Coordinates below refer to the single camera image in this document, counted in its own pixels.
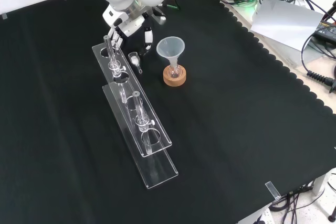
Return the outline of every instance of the plastic funnel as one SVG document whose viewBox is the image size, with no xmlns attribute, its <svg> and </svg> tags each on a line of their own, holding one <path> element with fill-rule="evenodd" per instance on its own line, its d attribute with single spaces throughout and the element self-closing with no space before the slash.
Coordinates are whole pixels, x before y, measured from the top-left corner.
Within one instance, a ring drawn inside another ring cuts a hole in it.
<svg viewBox="0 0 336 224">
<path fill-rule="evenodd" d="M 184 47 L 184 41 L 181 38 L 172 36 L 162 39 L 158 43 L 156 50 L 160 56 L 171 61 L 178 59 L 184 51 Z"/>
</svg>

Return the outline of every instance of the test tube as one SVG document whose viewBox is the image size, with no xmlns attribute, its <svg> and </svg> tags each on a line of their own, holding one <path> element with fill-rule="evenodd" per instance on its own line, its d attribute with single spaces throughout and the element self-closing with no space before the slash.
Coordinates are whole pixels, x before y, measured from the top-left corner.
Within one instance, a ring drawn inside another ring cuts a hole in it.
<svg viewBox="0 0 336 224">
<path fill-rule="evenodd" d="M 106 44 L 106 51 L 109 54 L 109 58 L 110 58 L 109 67 L 112 70 L 112 74 L 114 77 L 120 77 L 121 76 L 120 62 L 116 60 L 110 36 L 105 35 L 104 41 Z"/>
<path fill-rule="evenodd" d="M 143 110 L 143 106 L 140 102 L 140 92 L 139 91 L 134 91 L 133 92 L 133 97 L 134 97 L 134 103 L 135 103 L 135 109 L 137 110 L 137 115 L 138 115 L 138 123 L 143 124 L 145 121 L 146 124 L 148 123 L 148 116 Z"/>
</svg>

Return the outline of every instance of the glass test tube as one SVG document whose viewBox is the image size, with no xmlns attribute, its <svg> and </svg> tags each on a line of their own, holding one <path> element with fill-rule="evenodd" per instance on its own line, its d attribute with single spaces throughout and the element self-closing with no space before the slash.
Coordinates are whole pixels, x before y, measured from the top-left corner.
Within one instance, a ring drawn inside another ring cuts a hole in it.
<svg viewBox="0 0 336 224">
<path fill-rule="evenodd" d="M 112 70 L 112 74 L 114 77 L 120 77 L 121 76 L 120 62 L 116 60 L 116 57 L 114 55 L 110 36 L 105 35 L 104 41 L 106 44 L 107 53 L 109 54 L 109 58 L 110 58 L 109 67 Z"/>
</svg>

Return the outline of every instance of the white funnel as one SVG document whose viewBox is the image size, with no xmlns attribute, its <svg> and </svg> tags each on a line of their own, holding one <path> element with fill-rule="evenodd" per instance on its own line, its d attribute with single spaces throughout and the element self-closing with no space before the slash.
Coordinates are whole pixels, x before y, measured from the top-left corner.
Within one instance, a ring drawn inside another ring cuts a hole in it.
<svg viewBox="0 0 336 224">
<path fill-rule="evenodd" d="M 182 71 L 179 65 L 177 65 L 177 59 L 184 51 L 184 41 L 178 37 L 167 37 L 162 39 L 156 47 L 158 54 L 170 62 L 170 67 L 167 70 L 167 74 L 171 78 L 178 78 L 181 76 Z"/>
<path fill-rule="evenodd" d="M 184 41 L 178 37 L 167 37 L 158 43 L 156 50 L 160 56 L 169 61 L 177 60 L 184 51 Z"/>
</svg>

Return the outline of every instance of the white table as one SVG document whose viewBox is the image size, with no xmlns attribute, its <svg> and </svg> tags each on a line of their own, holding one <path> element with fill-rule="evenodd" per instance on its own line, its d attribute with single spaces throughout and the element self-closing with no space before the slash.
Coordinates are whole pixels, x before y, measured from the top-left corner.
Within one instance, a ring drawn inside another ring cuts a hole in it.
<svg viewBox="0 0 336 224">
<path fill-rule="evenodd" d="M 329 10 L 331 8 L 332 3 L 335 0 L 313 0 L 315 3 L 320 5 L 324 10 Z M 243 26 L 248 28 L 250 30 L 251 28 L 251 16 L 252 13 L 250 9 L 246 9 L 243 7 L 238 7 L 234 9 L 230 5 L 226 5 L 230 9 L 230 11 L 234 14 L 235 17 L 237 17 L 238 21 L 242 23 Z M 306 76 L 307 72 L 303 68 L 303 66 L 294 68 L 290 64 L 288 64 L 287 61 L 284 60 L 288 55 L 291 53 L 296 53 L 298 57 L 300 54 L 295 49 L 291 49 L 279 42 L 273 41 L 269 38 L 265 38 L 262 35 L 259 35 L 257 33 L 254 33 L 255 37 L 257 37 L 260 42 L 264 45 L 266 49 L 269 50 L 269 52 L 276 56 L 277 60 L 280 60 L 284 66 L 288 67 L 291 72 L 295 73 L 298 79 L 301 79 L 305 85 L 307 85 L 311 92 L 315 93 L 317 95 L 317 98 L 322 100 L 324 102 L 324 105 L 330 107 L 333 110 L 333 113 L 336 113 L 336 93 L 333 92 L 329 94 L 329 87 L 322 85 L 321 83 L 309 78 Z M 313 49 L 307 47 L 305 50 L 306 54 L 319 54 L 321 56 L 317 60 L 314 60 L 307 65 L 308 69 L 312 70 L 313 72 L 317 72 L 319 74 L 322 74 L 324 76 L 333 77 L 333 70 L 336 65 L 336 61 L 329 59 L 328 57 L 322 56 L 322 54 L 313 51 Z M 314 186 L 314 194 L 319 195 L 326 185 L 328 179 L 330 177 L 330 173 L 325 174 L 319 178 L 317 178 Z M 269 205 L 265 206 L 264 208 L 260 209 L 259 211 L 256 211 L 252 215 L 246 217 L 245 219 L 241 220 L 238 224 L 252 224 L 254 221 L 257 220 L 257 218 L 269 207 Z"/>
</svg>

